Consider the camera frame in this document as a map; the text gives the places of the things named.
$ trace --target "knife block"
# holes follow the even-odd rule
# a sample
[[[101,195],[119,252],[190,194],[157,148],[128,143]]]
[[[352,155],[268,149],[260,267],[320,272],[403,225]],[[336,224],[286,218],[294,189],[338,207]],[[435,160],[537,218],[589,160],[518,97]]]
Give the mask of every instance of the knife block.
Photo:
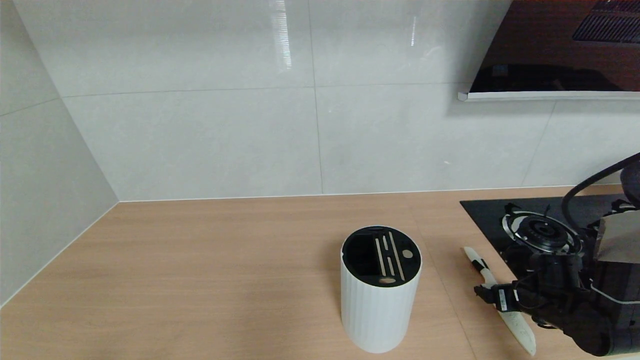
[[[362,350],[382,353],[404,338],[422,256],[413,240],[385,226],[349,235],[340,257],[342,324]]]

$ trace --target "countertop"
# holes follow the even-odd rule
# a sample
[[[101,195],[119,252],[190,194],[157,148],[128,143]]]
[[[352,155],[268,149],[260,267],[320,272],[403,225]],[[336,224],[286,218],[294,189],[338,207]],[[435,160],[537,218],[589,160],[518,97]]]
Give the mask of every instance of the countertop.
[[[2,308],[2,358],[528,359],[474,294],[482,278],[463,246],[499,281],[513,275],[459,201],[566,191],[120,203]],[[340,322],[340,246],[373,224],[406,233],[423,256],[407,335],[381,355],[357,348]],[[536,359],[594,358],[530,323]]]

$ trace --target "white tile wall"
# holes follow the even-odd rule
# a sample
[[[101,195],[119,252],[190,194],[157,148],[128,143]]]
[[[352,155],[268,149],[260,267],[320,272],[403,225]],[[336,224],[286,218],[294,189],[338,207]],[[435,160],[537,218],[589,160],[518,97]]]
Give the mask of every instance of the white tile wall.
[[[118,199],[62,100],[15,111],[0,122],[4,304]]]
[[[639,151],[640,102],[558,102],[524,185],[577,184]]]
[[[553,103],[496,108],[460,102],[456,89],[318,88],[325,192],[520,186]]]
[[[313,86],[307,0],[20,0],[63,97]]]
[[[10,1],[0,9],[0,115],[58,97]]]
[[[454,100],[509,3],[18,0],[122,200],[572,184],[640,151],[572,150],[635,129],[615,104]]]
[[[316,84],[469,83],[510,0],[312,0]]]
[[[120,199],[322,193],[312,88],[65,102]]]
[[[0,1],[0,304],[118,202],[11,1]]]

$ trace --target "gas stove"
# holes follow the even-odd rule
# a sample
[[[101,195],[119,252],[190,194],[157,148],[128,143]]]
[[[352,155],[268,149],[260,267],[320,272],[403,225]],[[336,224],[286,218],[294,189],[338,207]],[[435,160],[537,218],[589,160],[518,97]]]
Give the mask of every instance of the gas stove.
[[[580,239],[566,225],[561,203],[561,197],[460,202],[518,279],[531,273],[532,253],[588,253],[602,217],[636,209],[622,194],[574,197],[570,213],[587,234]]]

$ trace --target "kitchen knife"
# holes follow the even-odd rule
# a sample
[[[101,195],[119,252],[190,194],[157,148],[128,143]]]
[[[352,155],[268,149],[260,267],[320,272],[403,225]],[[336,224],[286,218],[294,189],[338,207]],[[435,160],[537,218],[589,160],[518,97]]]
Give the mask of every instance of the kitchen knife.
[[[465,253],[471,263],[474,265],[480,274],[484,277],[485,288],[491,288],[493,285],[496,285],[498,282],[495,280],[495,277],[489,270],[489,266],[486,264],[483,258],[478,255],[478,253],[470,248],[465,247]],[[507,327],[513,334],[513,336],[518,340],[518,342],[524,347],[524,349],[531,355],[536,354],[536,336],[533,334],[533,330],[527,323],[527,320],[524,320],[524,317],[521,313],[517,311],[503,313],[502,311],[498,311],[498,314],[504,320],[504,323],[507,324]]]

